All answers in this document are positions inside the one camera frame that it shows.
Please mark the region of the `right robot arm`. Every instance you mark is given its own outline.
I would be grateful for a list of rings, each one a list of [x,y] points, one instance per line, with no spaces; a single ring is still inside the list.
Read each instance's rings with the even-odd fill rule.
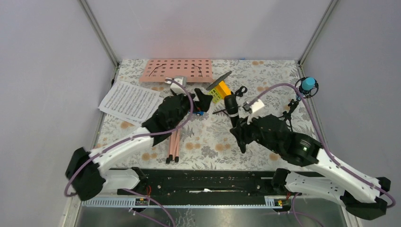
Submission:
[[[233,114],[229,117],[233,126],[230,132],[242,153],[248,144],[256,142],[289,164],[305,167],[326,177],[326,180],[319,180],[278,168],[271,182],[274,193],[300,192],[319,196],[364,220],[374,220],[386,214],[388,203],[380,196],[390,189],[388,178],[374,178],[357,171],[359,177],[371,183],[364,185],[342,169],[347,167],[346,163],[339,161],[335,164],[320,142],[306,134],[291,131],[283,120],[272,114],[254,118],[251,122]]]

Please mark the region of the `black small tripod stand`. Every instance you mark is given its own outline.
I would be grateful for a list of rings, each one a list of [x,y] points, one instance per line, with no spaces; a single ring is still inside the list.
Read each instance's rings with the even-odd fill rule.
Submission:
[[[234,92],[234,95],[236,97],[243,97],[244,94],[248,91],[248,88],[245,86],[241,86],[237,91]],[[227,110],[226,109],[221,109],[218,111],[213,112],[212,114],[220,114],[220,115],[226,115],[228,116]]]

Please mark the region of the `pink music stand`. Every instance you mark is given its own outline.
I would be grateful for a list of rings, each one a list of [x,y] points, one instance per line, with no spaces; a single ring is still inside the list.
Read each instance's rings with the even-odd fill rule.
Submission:
[[[211,83],[211,60],[209,59],[152,59],[146,65],[139,81],[164,82],[166,78],[184,76],[190,83]],[[170,133],[169,154],[166,163],[179,161],[179,131]]]

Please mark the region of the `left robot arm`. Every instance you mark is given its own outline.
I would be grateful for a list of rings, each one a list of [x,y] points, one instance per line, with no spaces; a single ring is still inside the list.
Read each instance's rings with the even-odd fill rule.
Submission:
[[[68,184],[81,201],[97,196],[107,184],[105,177],[114,164],[133,153],[152,148],[171,136],[172,132],[185,125],[183,119],[190,120],[193,112],[206,112],[213,97],[199,88],[190,96],[174,94],[164,98],[152,116],[145,120],[134,132],[110,145],[86,151],[78,148],[72,154],[65,172]]]

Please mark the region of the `blue microphone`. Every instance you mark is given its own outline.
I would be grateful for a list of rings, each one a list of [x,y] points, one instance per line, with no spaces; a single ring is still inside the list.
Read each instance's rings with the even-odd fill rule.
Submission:
[[[299,102],[303,99],[309,99],[317,94],[319,91],[319,84],[316,79],[312,77],[303,77],[300,78],[295,87],[298,89],[301,95],[296,95],[295,99],[291,99],[287,111],[284,111],[279,118],[282,118],[283,121],[288,123],[288,127],[292,130],[292,113],[296,110],[299,105]]]

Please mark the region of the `black microphone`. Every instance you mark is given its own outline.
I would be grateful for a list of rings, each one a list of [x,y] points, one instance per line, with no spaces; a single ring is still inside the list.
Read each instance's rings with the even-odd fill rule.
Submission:
[[[231,94],[224,97],[224,104],[226,112],[230,118],[232,127],[234,128],[237,125],[239,120],[239,112],[238,112],[238,104],[236,101],[236,96]]]

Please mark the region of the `sheet music page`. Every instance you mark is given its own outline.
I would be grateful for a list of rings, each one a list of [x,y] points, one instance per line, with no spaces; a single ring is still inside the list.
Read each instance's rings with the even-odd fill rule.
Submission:
[[[123,117],[122,120],[124,120],[126,122],[129,122],[131,124],[141,124],[141,123],[143,123],[145,120],[149,119],[153,115],[153,113],[157,110],[158,106],[163,102],[163,100],[164,99],[162,97],[158,98],[158,100],[156,102],[156,105],[152,108],[152,110],[150,111],[149,115],[144,120],[139,120],[138,121],[138,120],[134,120],[134,119],[131,119],[131,118],[126,118],[126,117]]]
[[[144,120],[156,105],[160,92],[128,82],[117,81],[103,98],[98,109],[122,120]]]

